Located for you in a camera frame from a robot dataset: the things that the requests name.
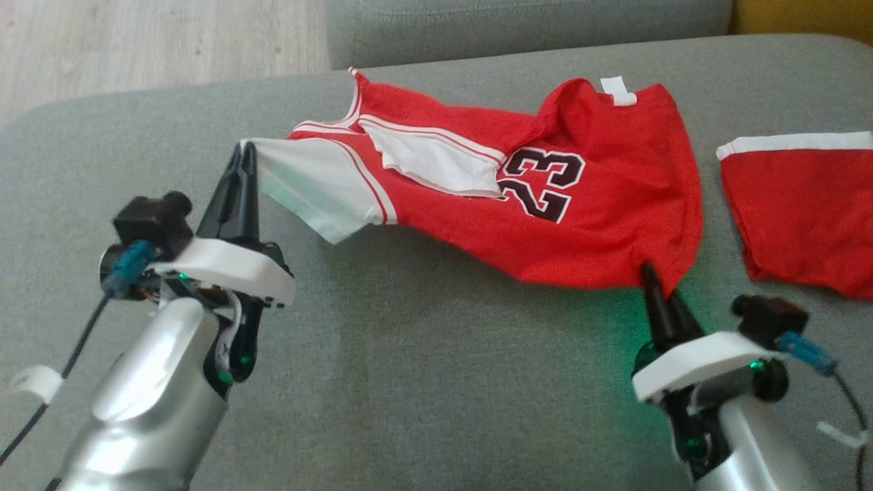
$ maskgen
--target gray couch cushion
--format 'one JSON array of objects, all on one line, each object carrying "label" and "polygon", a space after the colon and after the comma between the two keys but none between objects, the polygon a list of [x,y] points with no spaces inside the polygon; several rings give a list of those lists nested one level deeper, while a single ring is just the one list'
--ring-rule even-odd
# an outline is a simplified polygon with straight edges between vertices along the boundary
[{"label": "gray couch cushion", "polygon": [[[734,329],[735,295],[778,294],[812,312],[809,337],[832,349],[873,405],[873,302],[752,283],[718,178],[715,148],[741,135],[873,127],[873,50],[839,38],[707,38],[367,71],[455,104],[532,112],[562,81],[621,74],[662,82],[687,124],[705,196],[705,236],[682,289],[705,328]],[[0,377],[60,368],[100,297],[95,268],[112,215],[132,196],[183,190],[192,218],[230,149],[282,136],[347,108],[345,73],[72,100],[0,132]],[[638,291],[519,284],[409,229],[362,231],[330,246],[265,199],[262,236],[299,282],[268,312],[259,365],[230,410],[195,490],[684,489],[664,417],[638,404],[629,372],[647,339]],[[113,303],[44,421],[0,472],[0,489],[42,489],[86,416],[98,380],[148,322]],[[815,430],[852,431],[835,384],[790,363],[775,406],[821,477],[850,486],[853,455]],[[0,443],[36,407],[3,400]]]},{"label": "gray couch cushion", "polygon": [[727,33],[731,0],[329,0],[331,64],[385,66]]}]

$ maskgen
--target white sleeve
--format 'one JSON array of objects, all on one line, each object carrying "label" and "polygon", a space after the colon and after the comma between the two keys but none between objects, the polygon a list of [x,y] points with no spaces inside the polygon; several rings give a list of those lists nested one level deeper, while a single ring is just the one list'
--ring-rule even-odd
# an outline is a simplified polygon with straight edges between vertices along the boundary
[{"label": "white sleeve", "polygon": [[360,157],[348,146],[320,138],[247,141],[258,150],[261,191],[331,244],[366,224],[385,223],[382,208],[354,161],[358,158],[360,163]]},{"label": "white sleeve", "polygon": [[497,171],[505,154],[444,128],[395,124],[364,114],[358,124],[376,150],[382,167],[447,194],[501,197]]}]

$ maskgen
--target folded red garment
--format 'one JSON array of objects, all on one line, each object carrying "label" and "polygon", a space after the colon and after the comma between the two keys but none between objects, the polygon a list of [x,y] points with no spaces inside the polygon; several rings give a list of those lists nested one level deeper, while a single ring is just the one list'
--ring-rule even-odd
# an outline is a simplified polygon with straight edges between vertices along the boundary
[{"label": "folded red garment", "polygon": [[873,299],[873,135],[738,138],[719,147],[753,280]]}]

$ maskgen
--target wooden floor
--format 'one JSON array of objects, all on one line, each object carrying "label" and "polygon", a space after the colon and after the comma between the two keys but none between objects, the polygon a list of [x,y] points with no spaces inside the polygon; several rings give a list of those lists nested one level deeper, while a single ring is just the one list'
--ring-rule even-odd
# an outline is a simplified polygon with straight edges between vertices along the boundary
[{"label": "wooden floor", "polygon": [[324,0],[0,0],[0,128],[55,100],[328,69]]}]

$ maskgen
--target blue cable connector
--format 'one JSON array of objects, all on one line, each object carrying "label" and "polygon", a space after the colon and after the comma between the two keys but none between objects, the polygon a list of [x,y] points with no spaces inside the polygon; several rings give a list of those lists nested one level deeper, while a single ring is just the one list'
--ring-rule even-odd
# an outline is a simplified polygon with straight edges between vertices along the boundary
[{"label": "blue cable connector", "polygon": [[124,298],[130,286],[142,278],[146,268],[155,260],[155,247],[145,240],[137,240],[112,266],[112,272],[100,288],[115,299]]},{"label": "blue cable connector", "polygon": [[782,335],[776,349],[801,360],[825,377],[834,374],[836,360],[831,358],[828,352],[819,345],[804,339],[793,331],[788,331]]}]

